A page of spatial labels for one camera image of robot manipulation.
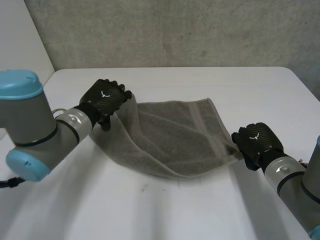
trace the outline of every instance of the gray towel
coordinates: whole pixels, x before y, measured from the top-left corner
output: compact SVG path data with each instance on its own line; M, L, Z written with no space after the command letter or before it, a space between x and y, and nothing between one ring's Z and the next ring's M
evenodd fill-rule
M137 104L133 97L110 121L109 131L97 124L90 137L113 161L143 173L188 178L242 159L209 98Z

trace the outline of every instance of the robotic hand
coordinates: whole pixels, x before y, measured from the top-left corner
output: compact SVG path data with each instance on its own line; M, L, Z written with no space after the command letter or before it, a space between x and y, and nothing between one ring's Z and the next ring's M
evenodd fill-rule
M265 172L274 159L287 156L280 140L262 122L240 127L239 132L234 132L231 138L242 153L246 167L253 171L262 168Z
M284 153L264 123L240 127L231 135L248 169L262 168L265 178L313 240L320 240L320 137L308 167Z
M34 72L0 71L0 128L6 128L15 144L6 163L19 175L0 181L0 188L41 181L89 135L96 123L107 131L110 116L131 97L124 85L99 79L79 105L54 118Z

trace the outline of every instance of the black band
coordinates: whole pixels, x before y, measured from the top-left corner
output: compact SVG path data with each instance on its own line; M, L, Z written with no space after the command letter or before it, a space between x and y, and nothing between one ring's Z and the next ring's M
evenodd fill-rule
M313 201L315 201L316 203L320 204L320 199L317 198L315 195L313 195L311 192L309 192L309 190L306 188L306 186L304 185L303 182L301 182L301 188L303 190L303 192L309 197L311 198Z
M305 174L304 171L296 171L291 173L290 175L286 176L284 179L281 180L281 182L279 183L278 187L276 188L276 193L279 195L280 197L280 190L282 188L282 186L289 180L292 179L295 176L299 176L299 175L303 175Z
M80 143L80 137L79 137L79 134L77 133L77 131L69 123L67 123L66 121L63 121L61 119L56 119L56 121L58 123L61 123L61 124L65 125L65 126L67 126L73 132L73 134L74 134L74 136L76 138L76 144L78 145Z
M26 148L26 147L32 147L38 144L43 144L44 142L52 139L54 137L54 135L56 135L56 133L58 132L58 126L55 126L55 129L53 130L52 133L50 133L48 136L46 136L45 138L42 138L40 140L37 141L33 141L33 142L28 142L28 143L18 143L18 142L14 142L14 144L17 147L21 147L21 148Z

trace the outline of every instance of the table surface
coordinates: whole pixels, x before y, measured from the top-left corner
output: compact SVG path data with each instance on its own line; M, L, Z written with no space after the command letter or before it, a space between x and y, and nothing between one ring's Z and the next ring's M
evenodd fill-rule
M285 152L308 161L320 102L283 67L102 68L57 71L52 109L71 108L97 79L116 80L138 102L211 98L231 134L264 122ZM0 141L0 176L13 174ZM0 190L1 240L307 240L261 170L244 161L193 179L164 179L114 163L87 137L43 181Z

